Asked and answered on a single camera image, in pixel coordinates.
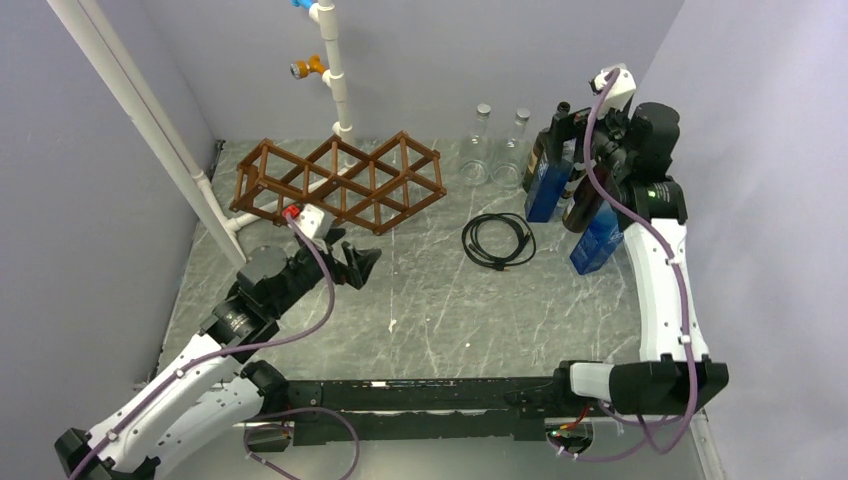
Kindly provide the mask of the dark bottle gold foil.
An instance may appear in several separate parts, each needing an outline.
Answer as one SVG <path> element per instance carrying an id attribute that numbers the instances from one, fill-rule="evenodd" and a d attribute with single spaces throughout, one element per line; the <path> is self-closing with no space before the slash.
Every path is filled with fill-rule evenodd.
<path id="1" fill-rule="evenodd" d="M 598 193 L 591 179 L 586 176 L 581 180 L 572 199 L 573 205 L 566 212 L 563 225 L 573 233 L 582 233 L 600 209 L 604 198 Z"/>

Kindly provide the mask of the olive green bottle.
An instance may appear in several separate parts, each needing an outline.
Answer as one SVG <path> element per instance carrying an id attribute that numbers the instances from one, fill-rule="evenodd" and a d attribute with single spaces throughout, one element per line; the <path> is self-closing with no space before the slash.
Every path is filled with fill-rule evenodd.
<path id="1" fill-rule="evenodd" d="M 561 101 L 558 103 L 556 108 L 556 114 L 558 113 L 570 113 L 571 105 L 567 101 Z M 544 153 L 546 141 L 549 137 L 550 126 L 542 128 L 536 135 L 535 140 L 533 142 L 533 146 L 531 148 L 530 153 L 527 157 L 527 166 L 525 169 L 525 173 L 522 180 L 522 188 L 526 193 L 530 193 L 531 187 L 533 185 L 533 181 L 535 178 L 536 170 L 539 164 L 539 160 L 541 159 L 542 154 Z M 573 136 L 570 134 L 566 134 L 564 141 L 573 140 Z"/>

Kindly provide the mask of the blue labelled clear bottle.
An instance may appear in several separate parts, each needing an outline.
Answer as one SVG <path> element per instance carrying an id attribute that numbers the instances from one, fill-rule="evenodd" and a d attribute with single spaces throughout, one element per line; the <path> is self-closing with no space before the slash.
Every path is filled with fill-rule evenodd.
<path id="1" fill-rule="evenodd" d="M 580 275 L 599 270 L 623 241 L 616 211 L 604 202 L 570 253 Z"/>

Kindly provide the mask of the clear glass bottle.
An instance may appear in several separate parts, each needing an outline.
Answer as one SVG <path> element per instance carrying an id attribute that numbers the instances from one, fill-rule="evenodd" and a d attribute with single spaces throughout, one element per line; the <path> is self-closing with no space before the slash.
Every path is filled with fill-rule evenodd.
<path id="1" fill-rule="evenodd" d="M 488 181 L 488 121 L 491 106 L 480 103 L 476 107 L 476 117 L 460 147 L 459 174 L 466 185 L 476 187 Z"/>
<path id="2" fill-rule="evenodd" d="M 531 112 L 528 108 L 519 107 L 515 112 L 513 123 L 495 144 L 490 178 L 499 187 L 511 189 L 518 187 L 521 183 L 521 162 L 527 150 L 525 132 L 530 117 Z"/>

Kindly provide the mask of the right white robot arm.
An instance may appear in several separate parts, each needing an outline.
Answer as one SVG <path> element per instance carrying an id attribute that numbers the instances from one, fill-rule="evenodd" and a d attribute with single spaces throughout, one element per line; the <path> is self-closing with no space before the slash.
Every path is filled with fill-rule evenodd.
<path id="1" fill-rule="evenodd" d="M 710 357 L 688 282 L 685 197 L 668 173 L 680 117 L 669 106 L 643 103 L 633 115 L 597 120 L 586 142 L 589 115 L 558 113 L 551 134 L 575 141 L 577 158 L 588 153 L 600 185 L 634 214 L 620 213 L 617 222 L 635 277 L 641 345 L 632 363 L 561 362 L 551 401 L 564 415 L 592 400 L 625 415 L 689 415 L 727 386 L 729 372 Z"/>

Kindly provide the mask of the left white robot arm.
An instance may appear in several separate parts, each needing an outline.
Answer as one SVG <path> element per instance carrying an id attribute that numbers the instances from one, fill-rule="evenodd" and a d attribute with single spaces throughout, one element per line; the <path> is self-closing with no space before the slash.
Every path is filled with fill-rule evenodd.
<path id="1" fill-rule="evenodd" d="M 298 239 L 288 255 L 262 246 L 237 272 L 186 347 L 125 406 L 88 430 L 70 428 L 54 448 L 70 479 L 163 479 L 182 461 L 235 423 L 279 417 L 288 382 L 259 349 L 277 345 L 279 319 L 317 284 L 362 288 L 379 249 L 358 250 L 332 228 Z M 332 245 L 342 242 L 342 261 Z"/>

